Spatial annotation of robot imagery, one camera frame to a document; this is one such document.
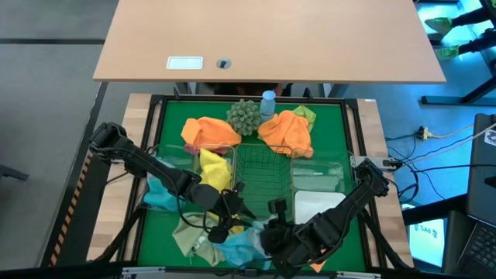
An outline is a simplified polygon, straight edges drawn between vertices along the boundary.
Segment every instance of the blue cloth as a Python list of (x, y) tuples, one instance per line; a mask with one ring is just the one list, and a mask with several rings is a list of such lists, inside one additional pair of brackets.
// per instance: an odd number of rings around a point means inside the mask
[[(175, 168), (172, 164), (161, 160), (156, 157), (162, 164)], [(152, 174), (148, 173), (146, 176), (148, 182), (149, 191), (145, 194), (143, 200), (145, 203), (150, 205), (152, 208), (160, 209), (164, 211), (177, 212), (177, 202), (176, 197), (174, 197), (169, 191), (162, 185), (160, 179), (156, 178)], [(185, 201), (179, 199), (179, 205), (183, 206)]]
[[(233, 267), (244, 268), (244, 264), (253, 260), (268, 258), (260, 242), (260, 232), (264, 230), (265, 222), (255, 221), (252, 227), (242, 233), (229, 236), (224, 243), (213, 243), (216, 249), (222, 251), (226, 261)], [(263, 262), (263, 269), (270, 267), (270, 261)]]

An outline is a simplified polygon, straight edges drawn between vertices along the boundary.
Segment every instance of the label sticker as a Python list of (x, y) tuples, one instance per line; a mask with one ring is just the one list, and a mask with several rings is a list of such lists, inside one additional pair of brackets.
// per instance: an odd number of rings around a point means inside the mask
[(167, 60), (168, 70), (201, 70), (203, 68), (203, 57), (169, 57)]
[(484, 142), (496, 146), (496, 131), (488, 130), (484, 136)]

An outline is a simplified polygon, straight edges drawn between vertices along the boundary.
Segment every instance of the plastic water bottle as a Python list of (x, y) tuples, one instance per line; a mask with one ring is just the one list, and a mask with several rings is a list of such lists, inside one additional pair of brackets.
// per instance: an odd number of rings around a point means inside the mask
[(274, 91), (265, 91), (262, 94), (262, 102), (260, 103), (260, 114), (262, 122), (266, 122), (274, 117), (274, 110), (276, 109), (276, 93)]

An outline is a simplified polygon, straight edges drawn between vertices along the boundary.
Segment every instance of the wire basket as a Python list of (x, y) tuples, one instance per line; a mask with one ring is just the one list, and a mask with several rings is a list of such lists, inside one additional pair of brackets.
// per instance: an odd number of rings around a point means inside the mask
[(241, 196), (257, 219), (268, 218), (268, 202), (283, 197), (288, 207), (286, 218), (291, 220), (291, 158), (287, 155), (291, 154), (291, 149), (285, 146), (271, 148), (258, 144), (238, 145), (235, 155), (235, 182), (245, 184)]

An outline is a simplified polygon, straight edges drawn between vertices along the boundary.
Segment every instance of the wooden table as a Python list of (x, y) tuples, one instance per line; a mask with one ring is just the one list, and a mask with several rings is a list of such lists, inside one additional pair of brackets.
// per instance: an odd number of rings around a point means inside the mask
[[(139, 144), (143, 137), (143, 127), (149, 110), (150, 96), (148, 94), (131, 94), (129, 96), (122, 125), (126, 128), (128, 137), (134, 143)], [(358, 105), (367, 155), (386, 157), (388, 152), (376, 102), (374, 100), (358, 100)], [(357, 135), (353, 125), (353, 113), (351, 110), (348, 111), (348, 117), (350, 119), (353, 149), (358, 150)], [(155, 131), (153, 127), (155, 125), (156, 123), (152, 124), (150, 145), (153, 142), (153, 133)], [(124, 170), (121, 165), (112, 165), (108, 177), (112, 178), (123, 172)], [(387, 174), (387, 177), (394, 179), (390, 174)], [(122, 228), (132, 181), (133, 177), (128, 175), (107, 185), (88, 252), (87, 258), (89, 260), (99, 256)], [(376, 198), (376, 202), (382, 233), (403, 261), (413, 266), (396, 187), (390, 184), (389, 195), (385, 198)], [(369, 234), (368, 239), (373, 265), (378, 266), (374, 238)], [(134, 234), (131, 233), (125, 254), (126, 259), (130, 258), (133, 240)]]
[[(177, 56), (203, 57), (203, 68), (168, 70)], [(121, 0), (94, 79), (446, 81), (407, 0)]]

